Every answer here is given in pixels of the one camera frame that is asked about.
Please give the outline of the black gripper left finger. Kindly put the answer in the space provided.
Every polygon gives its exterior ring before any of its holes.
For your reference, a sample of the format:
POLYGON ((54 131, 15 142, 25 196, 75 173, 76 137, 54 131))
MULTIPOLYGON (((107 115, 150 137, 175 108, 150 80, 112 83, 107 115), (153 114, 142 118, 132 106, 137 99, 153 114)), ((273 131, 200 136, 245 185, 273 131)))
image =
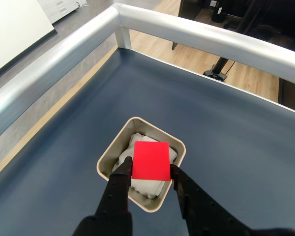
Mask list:
POLYGON ((132 215, 128 211, 132 158, 129 156, 110 175, 95 214, 85 217, 74 236, 131 236, 132 215))

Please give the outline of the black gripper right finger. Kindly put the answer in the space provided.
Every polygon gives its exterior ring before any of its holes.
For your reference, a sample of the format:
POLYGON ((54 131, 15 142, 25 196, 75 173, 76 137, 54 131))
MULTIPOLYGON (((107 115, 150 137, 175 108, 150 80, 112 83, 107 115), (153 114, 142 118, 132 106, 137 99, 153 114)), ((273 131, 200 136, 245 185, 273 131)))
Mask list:
POLYGON ((178 166, 170 166, 182 218, 190 236, 250 236, 238 221, 178 166))

